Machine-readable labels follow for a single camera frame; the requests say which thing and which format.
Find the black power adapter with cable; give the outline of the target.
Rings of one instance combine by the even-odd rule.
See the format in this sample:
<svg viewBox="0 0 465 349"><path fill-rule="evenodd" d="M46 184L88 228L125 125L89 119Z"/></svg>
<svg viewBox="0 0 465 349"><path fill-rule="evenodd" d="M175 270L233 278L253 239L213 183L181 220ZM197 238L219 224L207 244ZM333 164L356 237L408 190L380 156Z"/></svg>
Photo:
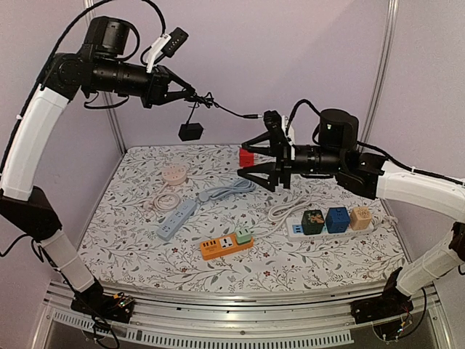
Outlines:
<svg viewBox="0 0 465 349"><path fill-rule="evenodd" d="M192 103L190 106L190 114L185 123L180 125L178 136L182 142L200 140L204 128L200 123L192 123L191 119L195 113L195 110L198 109L201 105L204 105L206 108L218 108L230 115L238 117L245 120L260 119L263 117L262 114L258 113L236 113L222 105L220 105L215 99L211 92L208 92L204 96L193 95L188 102Z"/></svg>

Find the dark green cube socket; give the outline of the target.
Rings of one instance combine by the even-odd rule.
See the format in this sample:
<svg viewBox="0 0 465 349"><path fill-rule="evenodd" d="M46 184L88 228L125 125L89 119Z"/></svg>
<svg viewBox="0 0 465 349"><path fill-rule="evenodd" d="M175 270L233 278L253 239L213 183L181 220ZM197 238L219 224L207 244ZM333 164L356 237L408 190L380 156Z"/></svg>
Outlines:
<svg viewBox="0 0 465 349"><path fill-rule="evenodd" d="M312 236L320 234L324 225L323 213L319 209L307 210L303 213L301 226L304 235Z"/></svg>

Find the white multicolour power strip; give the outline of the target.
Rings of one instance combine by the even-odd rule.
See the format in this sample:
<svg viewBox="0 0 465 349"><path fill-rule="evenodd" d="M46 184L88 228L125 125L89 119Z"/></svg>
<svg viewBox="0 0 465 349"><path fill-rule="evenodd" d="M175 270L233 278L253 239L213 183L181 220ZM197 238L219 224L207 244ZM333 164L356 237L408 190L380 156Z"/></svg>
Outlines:
<svg viewBox="0 0 465 349"><path fill-rule="evenodd" d="M310 239L321 240L325 238L352 238L358 236L367 236L375 232L383 223L395 225L398 219L389 215L375 215L369 226L364 230L353 230L348 227L343 233L329 233L324 225L322 231L316 235L305 235L300 220L297 217L289 217L286 219L287 238L290 242L308 241Z"/></svg>

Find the green plug adapter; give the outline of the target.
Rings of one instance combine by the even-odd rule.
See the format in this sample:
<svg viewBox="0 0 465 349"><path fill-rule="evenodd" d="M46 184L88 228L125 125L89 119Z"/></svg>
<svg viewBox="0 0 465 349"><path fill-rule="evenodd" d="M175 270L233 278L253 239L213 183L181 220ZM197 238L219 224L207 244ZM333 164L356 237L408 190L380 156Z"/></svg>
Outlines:
<svg viewBox="0 0 465 349"><path fill-rule="evenodd" d="M241 229L235 232L235 240L238 245L248 244L252 240L252 233L249 229Z"/></svg>

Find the orange power strip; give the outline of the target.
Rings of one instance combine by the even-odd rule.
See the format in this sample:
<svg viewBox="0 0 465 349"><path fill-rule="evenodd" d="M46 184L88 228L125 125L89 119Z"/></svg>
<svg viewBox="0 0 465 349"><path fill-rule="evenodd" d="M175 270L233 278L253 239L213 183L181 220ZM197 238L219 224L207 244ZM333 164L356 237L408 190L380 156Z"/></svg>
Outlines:
<svg viewBox="0 0 465 349"><path fill-rule="evenodd" d="M242 241L240 238L237 238L235 234L230 234L201 242L200 251L203 260L213 260L229 254L242 252L246 249L250 249L253 245L253 237L248 238L247 241Z"/></svg>

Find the blue cube socket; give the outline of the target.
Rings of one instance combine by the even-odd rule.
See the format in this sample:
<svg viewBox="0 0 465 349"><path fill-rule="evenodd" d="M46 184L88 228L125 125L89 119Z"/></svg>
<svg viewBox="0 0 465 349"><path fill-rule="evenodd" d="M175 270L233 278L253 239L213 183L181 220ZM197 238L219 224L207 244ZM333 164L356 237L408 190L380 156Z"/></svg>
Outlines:
<svg viewBox="0 0 465 349"><path fill-rule="evenodd" d="M350 224L350 217L345 207L331 207L328 209L325 225L328 233L345 233Z"/></svg>

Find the beige cube socket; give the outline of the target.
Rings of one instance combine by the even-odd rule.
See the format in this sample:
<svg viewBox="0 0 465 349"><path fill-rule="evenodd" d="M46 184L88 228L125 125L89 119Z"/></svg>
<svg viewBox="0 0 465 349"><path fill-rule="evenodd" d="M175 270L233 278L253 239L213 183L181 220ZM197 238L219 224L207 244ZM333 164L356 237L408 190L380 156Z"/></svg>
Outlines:
<svg viewBox="0 0 465 349"><path fill-rule="evenodd" d="M350 214L350 226L353 230L365 230L371 223L372 214L367 206L357 206Z"/></svg>

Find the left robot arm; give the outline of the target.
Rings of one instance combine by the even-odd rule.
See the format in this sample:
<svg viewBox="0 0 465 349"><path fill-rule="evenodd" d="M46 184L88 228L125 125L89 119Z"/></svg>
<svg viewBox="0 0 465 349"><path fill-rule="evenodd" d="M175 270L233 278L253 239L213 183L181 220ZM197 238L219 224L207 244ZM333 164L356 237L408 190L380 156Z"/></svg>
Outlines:
<svg viewBox="0 0 465 349"><path fill-rule="evenodd" d="M186 42L181 28L162 31L147 51L144 65L130 63L129 22L100 16L91 20L75 53L53 49L36 79L12 131L1 161L1 215L39 247L40 255L62 274L75 298L72 309L102 321L128 323L134 301L107 296L63 232L45 193L33 183L39 161L58 118L78 92L112 92L123 100L141 99L145 108L176 100L192 101L195 89L161 64Z"/></svg>

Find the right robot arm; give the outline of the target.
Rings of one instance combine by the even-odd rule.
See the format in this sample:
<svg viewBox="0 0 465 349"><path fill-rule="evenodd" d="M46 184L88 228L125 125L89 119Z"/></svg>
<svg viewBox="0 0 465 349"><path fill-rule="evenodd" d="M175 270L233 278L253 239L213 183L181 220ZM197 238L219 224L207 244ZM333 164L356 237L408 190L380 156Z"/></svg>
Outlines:
<svg viewBox="0 0 465 349"><path fill-rule="evenodd" d="M357 196L401 201L452 218L451 231L420 258L392 272L381 295L350 305L356 324L411 311L412 295L464 264L464 181L408 167L374 145L366 145L368 152L360 152L359 121L340 109L318 111L319 124L312 134L314 145L297 145L289 133L303 104L310 102L298 101L288 121L283 121L277 111L264 113L267 131L241 147L273 157L274 161L239 169L238 175L270 191L278 185L289 188L293 174L333 177Z"/></svg>

